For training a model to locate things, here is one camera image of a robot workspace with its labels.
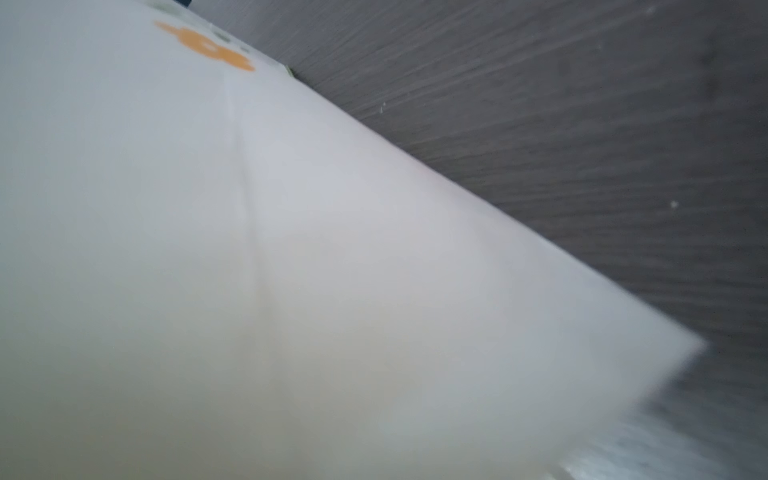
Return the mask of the white green paper bag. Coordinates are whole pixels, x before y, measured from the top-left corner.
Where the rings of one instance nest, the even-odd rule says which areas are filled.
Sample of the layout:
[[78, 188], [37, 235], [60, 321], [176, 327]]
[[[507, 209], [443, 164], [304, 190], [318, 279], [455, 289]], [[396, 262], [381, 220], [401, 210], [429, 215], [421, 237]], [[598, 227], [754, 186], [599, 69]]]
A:
[[1, 5], [5, 479], [539, 479], [704, 347], [171, 1]]

